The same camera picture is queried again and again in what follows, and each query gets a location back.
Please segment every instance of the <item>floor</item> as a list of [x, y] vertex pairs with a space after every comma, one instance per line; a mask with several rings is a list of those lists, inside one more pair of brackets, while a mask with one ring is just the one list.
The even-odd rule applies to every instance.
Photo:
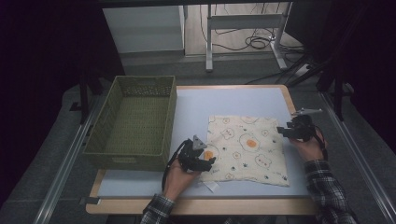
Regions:
[[[217, 4], [211, 6], [214, 15], [259, 15], [282, 13], [286, 3], [258, 4]], [[207, 40], [207, 5], [187, 6], [188, 16], [185, 22], [185, 53], [191, 55], [205, 54]], [[276, 34], [277, 29], [242, 29], [214, 30], [212, 44], [214, 53], [246, 53], [271, 51], [269, 37]], [[301, 46], [288, 34], [284, 34], [281, 43], [286, 46]]]

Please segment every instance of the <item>patterned cloth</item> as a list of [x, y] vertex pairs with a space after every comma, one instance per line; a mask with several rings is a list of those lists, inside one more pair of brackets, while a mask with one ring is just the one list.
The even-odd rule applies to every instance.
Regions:
[[162, 195], [154, 195], [151, 202], [143, 210], [143, 217], [140, 223], [166, 223], [171, 214], [175, 202], [169, 200]]
[[205, 160], [216, 157], [203, 182], [250, 180], [288, 187], [282, 136], [277, 119], [210, 116]]
[[[305, 163], [307, 188], [315, 203], [319, 206], [317, 220], [319, 223], [359, 223], [347, 204], [345, 192], [333, 177], [326, 161], [309, 161]], [[143, 211], [142, 224], [165, 224], [172, 211], [174, 202], [163, 196], [155, 195]], [[248, 224], [268, 224], [273, 217], [230, 217], [226, 224], [239, 224], [248, 220]]]
[[358, 223], [355, 214], [347, 204], [343, 187], [334, 178], [326, 161], [305, 163], [307, 188], [320, 212], [319, 223]]

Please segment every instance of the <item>checkered shirt sleeve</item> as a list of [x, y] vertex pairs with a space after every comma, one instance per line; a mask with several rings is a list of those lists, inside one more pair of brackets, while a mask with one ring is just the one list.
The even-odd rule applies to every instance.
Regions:
[[143, 210], [143, 216], [140, 223], [166, 223], [174, 205], [175, 202], [163, 197], [162, 195], [154, 195], [151, 202], [149, 202], [148, 206]]
[[326, 161], [305, 163], [307, 188], [319, 207], [319, 223], [358, 223], [350, 209], [344, 189], [334, 178]]

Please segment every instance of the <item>wall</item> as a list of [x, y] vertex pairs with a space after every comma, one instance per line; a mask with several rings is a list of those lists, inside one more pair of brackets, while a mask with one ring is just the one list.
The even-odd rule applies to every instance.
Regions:
[[184, 49], [183, 7], [103, 9], [119, 53]]

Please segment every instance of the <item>green wicker basket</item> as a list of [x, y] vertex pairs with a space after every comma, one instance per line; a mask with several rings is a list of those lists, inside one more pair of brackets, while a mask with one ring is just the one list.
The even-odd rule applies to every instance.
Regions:
[[163, 171], [176, 101], [175, 77], [116, 77], [83, 155], [99, 169]]

